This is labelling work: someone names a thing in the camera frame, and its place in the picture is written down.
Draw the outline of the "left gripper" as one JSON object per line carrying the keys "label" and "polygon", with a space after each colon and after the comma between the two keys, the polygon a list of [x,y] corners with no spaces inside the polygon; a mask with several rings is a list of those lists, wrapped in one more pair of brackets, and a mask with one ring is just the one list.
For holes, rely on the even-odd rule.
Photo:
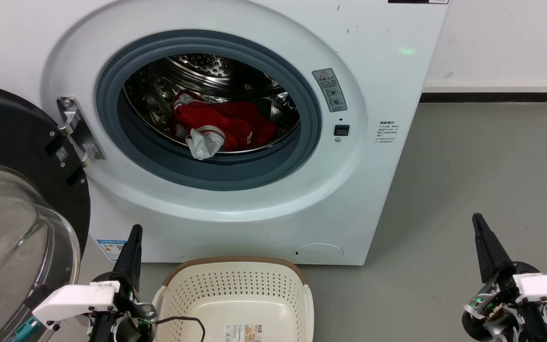
{"label": "left gripper", "polygon": [[112,273],[93,279],[92,285],[119,283],[113,301],[103,310],[91,310],[91,333],[154,333],[154,305],[138,299],[141,275],[143,227],[133,225]]}

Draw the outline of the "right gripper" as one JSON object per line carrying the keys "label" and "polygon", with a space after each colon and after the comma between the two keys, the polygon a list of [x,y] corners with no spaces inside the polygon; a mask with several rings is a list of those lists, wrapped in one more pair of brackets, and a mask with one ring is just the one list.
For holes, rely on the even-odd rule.
{"label": "right gripper", "polygon": [[529,264],[514,264],[484,216],[472,215],[478,266],[484,286],[464,306],[462,326],[466,333],[522,333],[519,296],[514,275],[539,273]]}

